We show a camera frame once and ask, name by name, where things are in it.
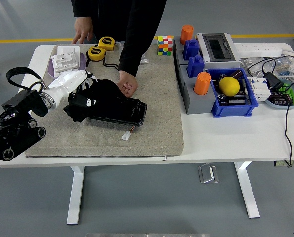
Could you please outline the person's left hand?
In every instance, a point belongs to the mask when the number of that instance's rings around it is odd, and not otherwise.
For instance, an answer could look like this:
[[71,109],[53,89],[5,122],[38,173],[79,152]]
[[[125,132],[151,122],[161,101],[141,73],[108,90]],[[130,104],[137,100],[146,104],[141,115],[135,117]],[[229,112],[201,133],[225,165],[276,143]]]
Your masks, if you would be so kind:
[[138,83],[135,78],[135,76],[131,75],[128,72],[119,71],[119,81],[117,83],[117,86],[120,90],[120,92],[127,98],[130,98],[133,96],[135,91],[138,88]]

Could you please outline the person's right hand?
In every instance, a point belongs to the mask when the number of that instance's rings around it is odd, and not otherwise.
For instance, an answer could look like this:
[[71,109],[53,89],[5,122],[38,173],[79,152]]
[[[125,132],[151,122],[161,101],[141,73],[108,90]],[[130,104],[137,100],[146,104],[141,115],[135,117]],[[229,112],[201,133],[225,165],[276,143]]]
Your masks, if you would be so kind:
[[93,24],[91,17],[77,17],[75,19],[75,36],[73,37],[72,44],[90,42],[93,38]]

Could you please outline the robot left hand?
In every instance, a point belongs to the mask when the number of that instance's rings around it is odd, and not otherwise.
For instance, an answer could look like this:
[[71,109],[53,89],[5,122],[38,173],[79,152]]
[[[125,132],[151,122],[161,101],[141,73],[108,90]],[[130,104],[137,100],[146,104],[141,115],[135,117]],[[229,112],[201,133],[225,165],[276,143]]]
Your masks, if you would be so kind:
[[88,82],[89,85],[92,85],[93,81],[97,81],[93,73],[89,73],[86,70],[70,71],[55,79],[48,86],[48,89],[42,91],[40,96],[44,97],[47,107],[53,110],[59,106],[62,98],[68,98],[70,93],[75,91],[84,82]]

